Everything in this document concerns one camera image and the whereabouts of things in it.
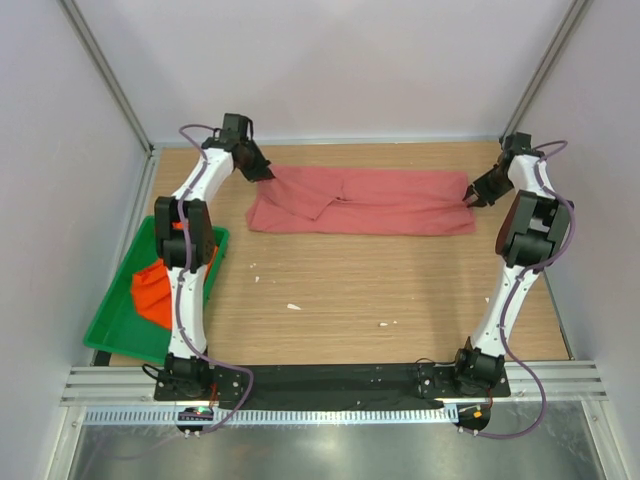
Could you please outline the pink t shirt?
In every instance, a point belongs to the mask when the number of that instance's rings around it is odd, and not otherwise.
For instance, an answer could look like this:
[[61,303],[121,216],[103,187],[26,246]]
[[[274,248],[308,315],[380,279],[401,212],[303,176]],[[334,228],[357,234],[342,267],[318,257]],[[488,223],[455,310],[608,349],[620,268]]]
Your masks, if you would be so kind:
[[275,166],[247,211],[251,231],[458,236],[476,231],[460,171]]

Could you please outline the orange t shirt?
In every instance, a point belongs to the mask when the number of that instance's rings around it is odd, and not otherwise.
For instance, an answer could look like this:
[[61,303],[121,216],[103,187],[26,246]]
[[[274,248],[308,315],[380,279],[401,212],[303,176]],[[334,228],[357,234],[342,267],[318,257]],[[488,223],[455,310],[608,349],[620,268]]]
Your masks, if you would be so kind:
[[141,268],[132,273],[130,293],[136,313],[167,331],[172,330],[172,297],[167,269],[160,258],[142,262],[144,253],[134,253]]

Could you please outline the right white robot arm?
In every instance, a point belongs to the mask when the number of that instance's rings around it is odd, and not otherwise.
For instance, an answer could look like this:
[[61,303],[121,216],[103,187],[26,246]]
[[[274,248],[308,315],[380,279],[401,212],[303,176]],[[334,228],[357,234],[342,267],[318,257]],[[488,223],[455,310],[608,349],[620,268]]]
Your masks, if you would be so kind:
[[501,383],[505,358],[514,356],[509,339],[524,300],[575,233],[574,206],[554,190],[544,154],[515,156],[506,180],[516,196],[496,239],[500,274],[481,323],[458,350],[450,372],[452,387],[464,396],[479,396]]

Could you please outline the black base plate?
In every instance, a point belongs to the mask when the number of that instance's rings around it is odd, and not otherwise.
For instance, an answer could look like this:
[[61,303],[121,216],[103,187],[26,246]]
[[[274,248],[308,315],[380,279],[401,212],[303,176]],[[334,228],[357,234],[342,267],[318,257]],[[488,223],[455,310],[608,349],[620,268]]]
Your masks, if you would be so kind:
[[190,383],[151,366],[143,371],[156,381],[157,401],[204,401],[222,409],[264,411],[408,411],[437,409],[455,398],[507,398],[505,373],[497,384],[465,385],[451,365],[412,363],[343,365],[252,365],[248,376],[214,368]]

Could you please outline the green plastic tray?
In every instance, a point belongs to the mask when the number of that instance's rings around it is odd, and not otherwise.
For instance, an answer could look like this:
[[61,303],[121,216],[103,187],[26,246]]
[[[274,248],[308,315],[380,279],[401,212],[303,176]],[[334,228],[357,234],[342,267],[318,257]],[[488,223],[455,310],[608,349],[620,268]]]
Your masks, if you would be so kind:
[[88,348],[161,364],[171,333],[138,315],[130,292],[133,275],[158,259],[153,216],[142,221],[83,343]]

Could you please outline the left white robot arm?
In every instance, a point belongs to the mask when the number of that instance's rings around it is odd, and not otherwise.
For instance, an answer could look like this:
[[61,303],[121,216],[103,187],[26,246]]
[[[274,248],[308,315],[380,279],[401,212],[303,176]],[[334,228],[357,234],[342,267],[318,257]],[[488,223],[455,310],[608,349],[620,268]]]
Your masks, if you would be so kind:
[[171,301],[171,338],[157,376],[158,399],[175,395],[199,400],[213,386],[203,324],[205,277],[216,246],[208,203],[236,170],[250,182],[272,179],[269,165],[252,140],[209,138],[183,184],[156,199],[156,250],[168,275]]

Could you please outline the aluminium rail profile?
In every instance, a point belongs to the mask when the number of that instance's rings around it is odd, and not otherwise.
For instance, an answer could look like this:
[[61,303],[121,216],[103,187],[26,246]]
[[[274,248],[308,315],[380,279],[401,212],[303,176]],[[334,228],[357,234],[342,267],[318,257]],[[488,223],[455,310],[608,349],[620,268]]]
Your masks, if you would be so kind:
[[[603,401],[604,383],[589,360],[532,361],[527,364],[541,380],[548,401]],[[534,401],[538,388],[515,362],[505,364],[513,397]],[[74,367],[62,394],[63,405],[116,405],[150,402],[155,381],[139,367]]]

